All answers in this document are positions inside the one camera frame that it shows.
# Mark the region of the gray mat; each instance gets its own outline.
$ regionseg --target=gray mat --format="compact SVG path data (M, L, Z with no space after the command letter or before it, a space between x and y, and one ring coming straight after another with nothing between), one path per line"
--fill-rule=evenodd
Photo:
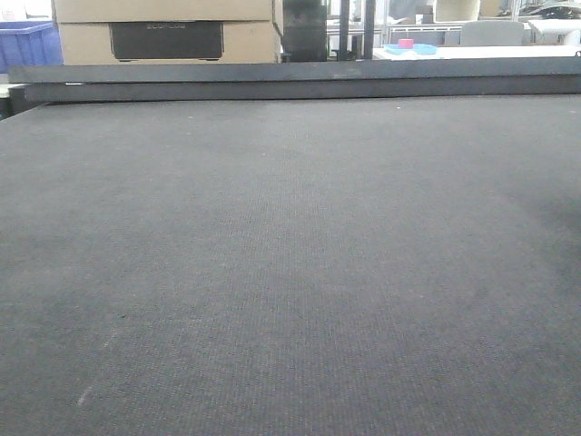
M581 433L581 97L0 123L0 433Z

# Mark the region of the black metal post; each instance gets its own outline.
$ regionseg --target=black metal post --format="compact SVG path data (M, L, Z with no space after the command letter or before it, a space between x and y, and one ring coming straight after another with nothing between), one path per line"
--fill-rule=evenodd
M339 19L339 52L337 60L347 60L347 43L349 40L349 11L350 0L341 0L341 13Z
M373 59L375 39L375 0L365 0L365 37L363 38L363 58Z

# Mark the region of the black metal beam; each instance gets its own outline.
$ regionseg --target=black metal beam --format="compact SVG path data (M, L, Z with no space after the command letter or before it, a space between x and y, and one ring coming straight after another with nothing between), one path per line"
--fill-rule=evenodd
M298 64L15 66L17 84L289 82L581 74L581 57Z
M365 0L365 36L363 38L363 58L373 59L375 39L375 0Z
M339 18L339 51L337 52L338 61L346 61L347 45L349 41L349 12L350 0L341 0L341 10Z
M32 84L25 92L28 100L67 103L581 94L581 75L262 83Z

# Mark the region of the cardboard box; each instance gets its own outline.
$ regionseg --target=cardboard box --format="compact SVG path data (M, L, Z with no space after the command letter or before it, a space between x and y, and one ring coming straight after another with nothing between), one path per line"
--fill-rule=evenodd
M198 58L120 59L109 23L61 24L65 65L98 64L268 64L281 57L281 37L270 21L224 22L222 56L216 60ZM167 25L151 23L153 26Z
M272 21L282 0L54 0L59 23L131 21Z

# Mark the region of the blue plastic crate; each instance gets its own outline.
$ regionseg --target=blue plastic crate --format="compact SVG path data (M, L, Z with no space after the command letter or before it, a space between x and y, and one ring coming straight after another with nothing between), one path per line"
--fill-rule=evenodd
M0 23L0 73L10 65L62 65L61 40L52 21Z

